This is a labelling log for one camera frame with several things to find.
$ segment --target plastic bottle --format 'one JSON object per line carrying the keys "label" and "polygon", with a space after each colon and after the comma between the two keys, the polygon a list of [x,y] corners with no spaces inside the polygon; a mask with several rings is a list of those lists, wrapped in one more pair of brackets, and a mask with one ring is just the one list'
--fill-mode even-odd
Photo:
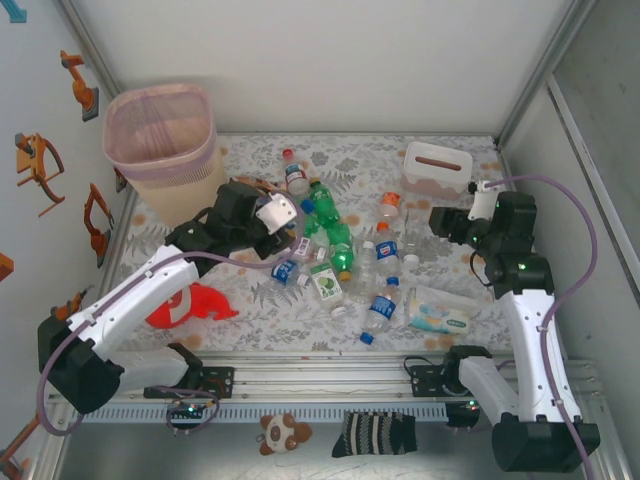
{"label": "plastic bottle", "polygon": [[376,230],[378,232],[375,237],[378,270],[384,277],[395,276],[400,268],[396,234],[389,230],[389,224],[385,222],[379,222]]}
{"label": "plastic bottle", "polygon": [[383,287],[371,303],[364,321],[364,329],[360,341],[371,345],[375,336],[384,332],[389,326],[391,316],[400,302],[400,282],[398,277],[387,278],[387,285]]}
{"label": "plastic bottle", "polygon": [[320,230],[320,222],[318,222],[318,217],[315,214],[316,207],[314,207],[313,202],[309,198],[305,198],[300,202],[300,207],[302,207],[304,213],[307,214],[304,223],[304,236],[311,237],[311,235]]}
{"label": "plastic bottle", "polygon": [[309,275],[301,273],[298,264],[292,260],[287,260],[273,267],[269,276],[287,286],[299,285],[304,287],[309,283]]}
{"label": "plastic bottle", "polygon": [[358,251],[353,268],[353,280],[349,288],[349,297],[354,302],[371,302],[376,288],[377,262],[375,244],[365,240]]}
{"label": "plastic bottle", "polygon": [[300,239],[300,243],[298,244],[298,248],[293,253],[291,259],[294,262],[299,263],[310,263],[315,261],[323,261],[325,256],[327,255],[327,249],[324,247],[319,247],[314,242],[311,241],[308,237],[302,237]]}
{"label": "plastic bottle", "polygon": [[419,245],[424,241],[424,223],[422,210],[411,209],[407,211],[404,222],[404,256],[402,258],[405,268],[409,270],[420,264]]}
{"label": "plastic bottle", "polygon": [[327,237],[331,245],[331,264],[338,271],[338,279],[348,282],[351,280],[351,268],[355,258],[349,226],[341,222],[334,223],[327,228]]}
{"label": "plastic bottle", "polygon": [[318,221],[324,228],[329,228],[340,220],[340,213],[338,213],[331,192],[320,183],[320,179],[311,179],[311,193],[309,198],[311,198],[315,206]]}
{"label": "plastic bottle", "polygon": [[287,191],[294,197],[306,197],[309,195],[309,180],[307,173],[299,159],[293,154],[293,150],[287,148],[282,151],[284,160],[284,177],[287,184]]}
{"label": "plastic bottle", "polygon": [[334,319],[344,316],[347,313],[344,307],[346,296],[331,265],[328,262],[317,262],[311,265],[310,272],[322,306]]}
{"label": "plastic bottle", "polygon": [[331,264],[338,271],[338,278],[341,282],[351,281],[351,269],[353,268],[353,247],[347,243],[339,243],[329,247]]}

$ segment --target cable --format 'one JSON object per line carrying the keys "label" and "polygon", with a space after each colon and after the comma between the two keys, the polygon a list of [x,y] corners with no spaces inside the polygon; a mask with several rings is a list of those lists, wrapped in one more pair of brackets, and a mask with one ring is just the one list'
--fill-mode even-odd
{"label": "cable", "polygon": [[[213,400],[213,403],[216,405],[215,411],[211,415],[209,415],[206,419],[204,419],[200,425],[197,425],[197,426],[195,426],[193,428],[189,428],[188,430],[185,430],[185,435],[190,435],[192,433],[196,433],[199,430],[202,430],[214,418],[216,418],[218,416],[218,412],[220,411],[220,401],[218,400],[218,397],[216,397],[213,393],[207,392],[205,390],[189,390],[189,389],[183,389],[183,388],[165,387],[165,386],[162,386],[162,385],[157,385],[155,387],[150,387],[150,388],[153,388],[154,390],[159,390],[159,391],[165,392],[165,393],[177,393],[177,394],[182,394],[182,395],[205,396],[205,397],[211,398]],[[167,410],[167,414],[165,416],[165,423],[167,424],[167,426],[169,428],[171,428],[173,430],[174,434],[177,433],[178,428],[171,422],[171,415],[176,410],[179,410],[179,409],[180,409],[180,407],[169,408]]]}
{"label": "cable", "polygon": [[589,461],[589,454],[587,453],[587,450],[585,449],[584,444],[580,439],[580,435],[578,434],[578,431],[576,430],[571,419],[569,418],[569,414],[567,413],[567,410],[564,407],[562,399],[560,398],[561,397],[560,391],[558,389],[558,386],[556,385],[556,380],[553,376],[553,370],[551,368],[551,359],[549,358],[549,350],[547,346],[547,343],[548,343],[547,333],[548,333],[549,323],[551,323],[551,319],[555,315],[555,313],[558,311],[558,309],[562,305],[564,305],[564,303],[582,285],[584,285],[587,280],[589,280],[589,277],[591,277],[591,275],[593,274],[593,271],[596,268],[596,262],[598,260],[598,238],[596,237],[596,229],[593,225],[593,222],[591,221],[591,218],[589,217],[589,213],[587,212],[584,205],[580,203],[580,200],[578,200],[578,198],[573,193],[571,193],[571,191],[567,187],[565,187],[561,183],[545,175],[538,175],[538,174],[516,175],[515,177],[508,177],[502,180],[487,183],[485,186],[487,188],[491,188],[491,187],[497,187],[498,185],[503,185],[509,182],[518,182],[521,180],[537,180],[539,182],[544,182],[556,187],[558,190],[564,193],[567,197],[569,197],[569,200],[571,200],[573,204],[578,208],[578,210],[580,211],[580,214],[582,215],[582,218],[587,224],[587,230],[589,230],[589,238],[591,239],[591,260],[589,262],[589,267],[587,268],[587,271],[576,281],[576,283],[574,283],[566,292],[564,292],[559,298],[557,298],[555,302],[553,302],[553,305],[551,305],[551,308],[549,308],[549,310],[545,314],[542,320],[542,324],[540,325],[540,349],[542,350],[542,363],[544,364],[544,371],[547,376],[547,380],[549,381],[549,386],[551,388],[551,393],[553,394],[556,407],[558,408],[558,411],[560,412],[560,415],[562,416],[564,423],[567,424],[567,428],[571,433],[571,437],[573,438],[573,441],[576,444],[578,452],[580,453],[580,458],[582,459],[582,463],[584,464],[587,480],[593,480],[594,474],[593,474],[593,468],[591,467],[591,462]]}
{"label": "cable", "polygon": [[[156,273],[159,269],[161,269],[165,265],[175,262],[176,260],[182,260],[187,258],[207,258],[210,260],[216,260],[221,263],[228,263],[230,265],[235,265],[238,267],[260,268],[260,269],[273,268],[289,260],[293,256],[295,251],[298,249],[298,245],[300,244],[300,241],[302,239],[302,231],[304,229],[304,222],[302,221],[302,219],[304,218],[304,212],[302,211],[302,208],[300,207],[300,205],[298,205],[298,202],[296,202],[295,199],[291,195],[289,195],[287,192],[278,191],[278,193],[281,193],[282,195],[287,197],[289,201],[291,201],[291,203],[293,203],[294,207],[296,208],[297,218],[299,219],[299,221],[296,222],[296,238],[291,244],[290,250],[288,253],[286,253],[282,257],[279,257],[277,260],[266,262],[266,263],[241,262],[239,260],[233,260],[231,258],[223,257],[222,255],[217,255],[215,253],[209,253],[209,252],[183,252],[183,253],[173,255],[151,266],[149,270],[147,270],[147,272],[144,272],[138,275],[133,280],[128,282],[120,291],[115,293],[111,298],[105,300],[105,302],[93,312],[92,317],[94,321],[100,315],[102,315],[110,306],[112,306],[115,302],[120,300],[124,295],[126,295],[129,291],[131,291],[135,286],[137,286],[144,279],[146,279],[147,278],[146,273],[148,272],[151,272],[152,274]],[[40,375],[40,380],[38,381],[38,389],[36,391],[36,412],[37,412],[38,419],[42,424],[42,427],[51,435],[62,437],[65,435],[69,435],[70,433],[73,433],[80,426],[80,424],[82,423],[82,419],[84,418],[84,415],[78,415],[78,418],[73,423],[73,425],[71,425],[66,430],[60,430],[54,427],[51,421],[49,420],[49,418],[47,417],[47,411],[45,408],[46,400],[45,400],[44,390],[47,384],[47,380],[49,378],[49,374],[51,373],[51,370],[53,369],[54,364],[58,361],[64,349],[67,348],[71,342],[73,342],[76,338],[78,338],[78,336],[91,325],[92,325],[92,322],[90,320],[85,320],[78,328],[76,328],[73,332],[71,332],[71,334],[67,338],[65,338],[60,343],[60,345],[58,345],[58,347],[53,351],[53,353],[49,357],[49,360],[47,360],[47,363],[42,369],[42,374]],[[161,388],[169,389],[170,387],[163,386]],[[204,392],[201,392],[199,390],[185,390],[185,391],[188,392],[188,394],[193,394],[194,392],[197,394],[204,394]],[[218,409],[219,409],[220,405],[219,403],[217,403],[218,399],[215,398],[214,401],[218,405]],[[203,422],[203,424],[206,425],[210,421],[211,420],[207,419],[207,421]]]}

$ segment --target white wall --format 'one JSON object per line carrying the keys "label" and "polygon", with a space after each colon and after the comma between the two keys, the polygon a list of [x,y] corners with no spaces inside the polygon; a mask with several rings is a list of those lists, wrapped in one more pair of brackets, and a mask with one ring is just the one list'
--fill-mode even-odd
{"label": "white wall", "polygon": [[[636,455],[640,383],[631,373],[640,363],[640,312],[546,91],[529,107],[504,155],[515,175],[542,173],[569,187],[594,221],[599,242],[595,273],[562,307],[558,326],[569,355],[596,360],[627,459],[635,475],[640,475]],[[573,204],[550,186],[521,182],[518,189],[536,198],[536,248],[551,263],[556,291],[564,292],[589,263],[584,221]]]}
{"label": "white wall", "polygon": [[[116,197],[113,171],[102,154],[102,119],[82,122],[71,75],[60,65],[61,49],[76,53],[71,36],[52,2],[19,4],[27,9],[26,24],[9,24],[0,12],[0,252],[15,262],[15,272],[0,283],[0,448],[35,411],[38,325],[52,306],[64,304],[90,283],[99,285],[101,272],[83,224],[89,182],[98,186],[116,221],[124,201],[124,193]],[[108,99],[100,100],[104,112]],[[34,182],[16,186],[27,176],[16,173],[18,132],[38,132],[49,139],[66,168],[50,183],[66,199],[42,218],[38,213],[50,203],[44,193]],[[98,228],[107,228],[97,206],[93,218]]]}
{"label": "white wall", "polygon": [[193,80],[220,131],[499,133],[570,0],[74,0],[125,88]]}

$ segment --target green bottle label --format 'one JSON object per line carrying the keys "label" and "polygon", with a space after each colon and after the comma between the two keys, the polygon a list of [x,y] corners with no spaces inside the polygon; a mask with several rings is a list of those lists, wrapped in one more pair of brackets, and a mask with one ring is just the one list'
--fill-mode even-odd
{"label": "green bottle label", "polygon": [[338,279],[328,263],[321,263],[311,267],[311,278],[323,300],[342,294],[340,283],[338,283]]}

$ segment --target green plastic bottle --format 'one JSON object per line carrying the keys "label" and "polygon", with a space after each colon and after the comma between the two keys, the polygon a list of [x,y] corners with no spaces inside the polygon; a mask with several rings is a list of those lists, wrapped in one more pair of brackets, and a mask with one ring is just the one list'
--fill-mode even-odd
{"label": "green plastic bottle", "polygon": [[318,221],[324,228],[329,228],[340,220],[340,213],[338,213],[331,192],[320,183],[320,179],[311,179],[311,194],[309,198],[311,198],[316,209]]}
{"label": "green plastic bottle", "polygon": [[349,230],[348,225],[342,222],[334,223],[327,228],[327,237],[329,237],[330,245],[346,243],[351,246],[353,244],[351,241],[351,230]]}
{"label": "green plastic bottle", "polygon": [[353,247],[346,243],[331,245],[331,264],[338,272],[338,280],[348,282],[351,280],[351,268],[355,255]]}
{"label": "green plastic bottle", "polygon": [[304,223],[304,236],[311,237],[314,233],[318,233],[320,230],[320,222],[318,222],[318,217],[315,214],[316,207],[313,205],[313,202],[305,198],[302,202],[300,202],[300,207],[304,213],[306,213],[305,223]]}
{"label": "green plastic bottle", "polygon": [[331,264],[338,272],[341,282],[351,280],[351,267],[355,258],[349,226],[337,222],[327,228],[327,236],[331,244]]}

